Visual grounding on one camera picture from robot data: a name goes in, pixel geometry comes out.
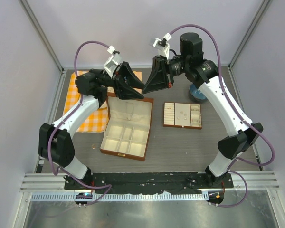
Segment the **brown jewelry box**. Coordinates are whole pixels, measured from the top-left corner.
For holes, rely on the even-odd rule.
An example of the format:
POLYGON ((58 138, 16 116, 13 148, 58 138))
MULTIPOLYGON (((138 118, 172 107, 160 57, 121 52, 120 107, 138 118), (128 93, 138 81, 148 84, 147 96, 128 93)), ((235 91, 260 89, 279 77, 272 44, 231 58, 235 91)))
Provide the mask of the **brown jewelry box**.
POLYGON ((100 152, 145 161, 152 123, 154 99, 121 100, 113 93, 107 98, 108 124, 100 152))

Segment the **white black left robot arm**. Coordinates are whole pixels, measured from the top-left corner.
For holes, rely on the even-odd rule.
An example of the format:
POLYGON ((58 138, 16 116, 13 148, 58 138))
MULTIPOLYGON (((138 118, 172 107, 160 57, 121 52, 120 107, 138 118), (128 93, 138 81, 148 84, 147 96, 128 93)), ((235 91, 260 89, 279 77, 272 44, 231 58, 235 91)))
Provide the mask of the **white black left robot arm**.
POLYGON ((92 172, 75 156, 72 138, 81 124, 107 100, 108 88, 120 100, 143 99, 138 92, 144 83, 134 74, 128 62, 122 62, 110 76, 104 69, 90 69, 76 76, 75 85, 80 94, 77 103, 52 124, 44 123, 39 130, 38 154, 49 161, 52 172, 62 169, 80 189, 92 188, 92 172))

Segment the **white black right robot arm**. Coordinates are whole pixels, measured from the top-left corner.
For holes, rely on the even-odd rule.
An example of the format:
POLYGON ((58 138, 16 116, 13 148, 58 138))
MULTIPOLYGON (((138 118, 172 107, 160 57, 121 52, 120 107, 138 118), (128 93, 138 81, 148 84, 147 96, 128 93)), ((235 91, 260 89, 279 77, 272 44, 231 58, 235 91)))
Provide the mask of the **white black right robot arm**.
POLYGON ((197 33, 184 33, 180 37, 180 54, 169 59, 171 39, 153 38, 151 46, 158 49, 152 59, 152 71, 142 90, 144 94, 171 88, 174 77, 184 74, 200 89, 221 118, 227 137, 218 142, 218 154, 205 169, 205 182, 217 187, 225 177, 232 162, 245 152, 258 138, 254 130, 263 131, 261 123, 254 123, 235 102, 224 81, 219 77, 216 64, 204 58, 203 41, 197 33))

